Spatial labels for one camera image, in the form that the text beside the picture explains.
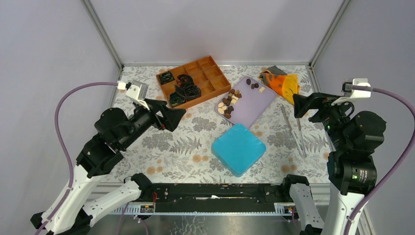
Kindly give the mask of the metal serving tongs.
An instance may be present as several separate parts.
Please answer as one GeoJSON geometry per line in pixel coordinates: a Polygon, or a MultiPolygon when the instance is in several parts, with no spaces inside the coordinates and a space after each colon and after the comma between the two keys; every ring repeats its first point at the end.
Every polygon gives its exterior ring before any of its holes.
{"type": "Polygon", "coordinates": [[[297,132],[296,132],[293,129],[293,126],[291,125],[291,122],[290,122],[290,120],[288,118],[288,114],[287,114],[287,111],[286,111],[285,106],[284,105],[281,105],[281,108],[280,109],[281,109],[281,113],[283,115],[283,118],[284,118],[284,120],[286,122],[286,125],[287,125],[287,127],[288,127],[288,129],[289,129],[289,131],[290,131],[290,133],[291,133],[291,135],[293,137],[293,140],[294,140],[294,142],[296,144],[296,147],[297,147],[297,149],[299,151],[300,156],[303,159],[306,159],[307,158],[307,154],[306,154],[306,151],[305,151],[305,142],[304,142],[304,139],[303,139],[303,134],[302,134],[302,128],[301,128],[300,120],[299,119],[296,119],[296,121],[297,121],[297,129],[298,129],[297,132]]]}

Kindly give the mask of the teal box lid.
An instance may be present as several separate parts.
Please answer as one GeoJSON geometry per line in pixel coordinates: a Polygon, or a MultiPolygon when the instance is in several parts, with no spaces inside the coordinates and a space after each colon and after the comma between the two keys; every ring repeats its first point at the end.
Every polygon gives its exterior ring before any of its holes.
{"type": "Polygon", "coordinates": [[[266,145],[238,123],[215,140],[211,150],[233,176],[241,177],[264,155],[266,145]]]}

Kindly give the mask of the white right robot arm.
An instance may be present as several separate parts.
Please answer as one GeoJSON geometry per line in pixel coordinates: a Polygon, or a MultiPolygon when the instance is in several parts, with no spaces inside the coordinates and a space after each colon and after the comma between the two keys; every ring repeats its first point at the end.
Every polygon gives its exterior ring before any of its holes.
{"type": "Polygon", "coordinates": [[[359,203],[375,187],[377,170],[372,154],[384,142],[386,122],[371,111],[354,112],[351,102],[336,104],[336,95],[312,93],[293,95],[294,115],[321,123],[334,150],[327,161],[330,200],[327,216],[321,219],[306,177],[288,174],[282,183],[281,197],[294,202],[302,235],[353,235],[360,217],[359,203]]]}

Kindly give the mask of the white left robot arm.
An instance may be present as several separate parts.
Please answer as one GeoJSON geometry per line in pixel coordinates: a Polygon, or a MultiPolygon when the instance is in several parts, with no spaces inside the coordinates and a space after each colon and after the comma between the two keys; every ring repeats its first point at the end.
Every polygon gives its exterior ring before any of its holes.
{"type": "Polygon", "coordinates": [[[36,230],[49,235],[85,235],[102,217],[133,200],[146,201],[152,194],[152,183],[136,173],[120,188],[88,202],[93,189],[123,159],[123,152],[147,129],[174,131],[186,111],[168,108],[161,100],[147,99],[148,108],[136,105],[131,116],[120,108],[105,110],[95,123],[97,134],[81,150],[73,176],[52,206],[31,217],[36,230]]]}

